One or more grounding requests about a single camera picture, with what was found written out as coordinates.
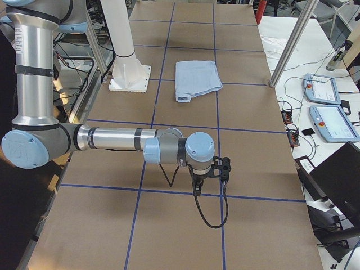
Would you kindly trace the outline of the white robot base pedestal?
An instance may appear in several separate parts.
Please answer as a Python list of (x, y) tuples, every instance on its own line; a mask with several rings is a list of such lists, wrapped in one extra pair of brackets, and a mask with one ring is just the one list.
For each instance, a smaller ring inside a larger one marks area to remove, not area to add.
[(145, 93), (151, 66), (136, 56), (125, 1), (104, 0), (101, 6), (115, 53), (109, 90)]

